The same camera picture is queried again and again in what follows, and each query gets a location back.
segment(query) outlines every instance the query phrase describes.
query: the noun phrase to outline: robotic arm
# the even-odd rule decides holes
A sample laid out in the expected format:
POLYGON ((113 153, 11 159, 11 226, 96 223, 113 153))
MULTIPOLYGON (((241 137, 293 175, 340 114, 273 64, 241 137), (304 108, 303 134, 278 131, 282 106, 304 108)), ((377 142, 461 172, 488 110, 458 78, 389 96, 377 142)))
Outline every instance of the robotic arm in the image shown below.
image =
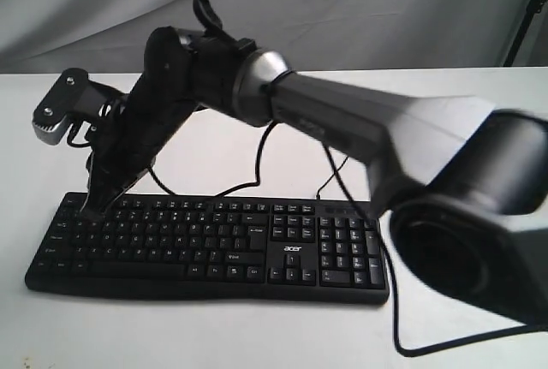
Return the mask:
POLYGON ((367 167, 372 217, 424 283, 527 324, 548 323, 548 122, 494 110, 474 97, 410 98, 306 77, 277 52, 224 30, 209 0, 194 0, 205 31, 152 33, 131 93, 62 73, 33 126, 57 144, 82 122, 88 195, 97 219, 154 164, 200 106, 255 127, 283 122, 367 167))

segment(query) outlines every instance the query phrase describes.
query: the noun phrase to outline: black keyboard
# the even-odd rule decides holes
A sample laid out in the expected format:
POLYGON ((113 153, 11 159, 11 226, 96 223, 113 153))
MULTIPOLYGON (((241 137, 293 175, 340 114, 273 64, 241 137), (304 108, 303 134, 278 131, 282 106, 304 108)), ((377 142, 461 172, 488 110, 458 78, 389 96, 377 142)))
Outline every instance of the black keyboard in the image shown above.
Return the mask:
MULTIPOLYGON (((67 193, 31 263, 32 290, 122 299, 380 304, 375 229, 334 200, 124 195, 103 222, 67 193)), ((366 208, 366 202, 359 205, 366 208)))

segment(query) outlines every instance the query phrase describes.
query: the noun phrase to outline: white surface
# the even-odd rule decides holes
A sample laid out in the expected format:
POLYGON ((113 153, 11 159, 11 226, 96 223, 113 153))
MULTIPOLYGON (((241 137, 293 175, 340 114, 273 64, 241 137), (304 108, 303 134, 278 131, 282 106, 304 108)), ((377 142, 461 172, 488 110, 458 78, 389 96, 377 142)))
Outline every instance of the white surface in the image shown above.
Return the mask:
MULTIPOLYGON (((320 74, 413 95, 472 93, 502 106, 548 114, 548 68, 320 74)), ((260 301, 146 303, 27 290, 25 271, 54 210, 65 192, 83 191, 86 183, 86 151, 46 146, 35 139, 30 125, 33 109, 55 79, 0 75, 2 369, 19 369, 25 363, 32 369, 548 367, 546 335, 404 359, 391 343, 390 302, 380 308, 260 301)), ((127 91, 136 75, 93 79, 127 91)), ((215 112, 200 112, 158 156, 158 175, 179 193, 211 194, 248 181, 261 132, 215 112)), ((272 133, 262 169, 264 186, 243 194, 312 198, 330 174, 321 146, 284 126, 272 133)), ((367 198, 361 165, 349 162, 342 174, 356 198, 367 198)), ((147 177, 134 191, 157 193, 158 187, 147 177)), ((323 196, 343 198, 335 183, 323 196)), ((513 324, 434 293, 401 264, 397 276, 406 346, 513 324)))

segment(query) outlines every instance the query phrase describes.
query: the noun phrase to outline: space bar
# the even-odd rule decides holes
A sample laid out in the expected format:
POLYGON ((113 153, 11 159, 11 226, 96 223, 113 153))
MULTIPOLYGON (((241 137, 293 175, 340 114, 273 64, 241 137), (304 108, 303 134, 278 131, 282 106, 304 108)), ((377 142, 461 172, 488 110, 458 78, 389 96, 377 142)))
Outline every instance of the space bar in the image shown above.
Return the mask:
POLYGON ((140 264, 136 262, 94 262, 91 274, 99 277, 175 279, 184 277, 184 265, 140 264))

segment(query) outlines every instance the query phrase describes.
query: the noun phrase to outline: gray backdrop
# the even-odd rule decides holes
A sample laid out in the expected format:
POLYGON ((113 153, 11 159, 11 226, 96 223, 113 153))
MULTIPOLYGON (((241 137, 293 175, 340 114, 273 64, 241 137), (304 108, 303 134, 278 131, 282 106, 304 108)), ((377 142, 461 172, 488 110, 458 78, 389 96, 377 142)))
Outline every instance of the gray backdrop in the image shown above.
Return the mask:
MULTIPOLYGON (((498 65, 527 1, 212 0, 301 70, 498 65)), ((4 73, 137 72, 155 27, 199 26, 190 0, 0 0, 0 15, 4 73)))

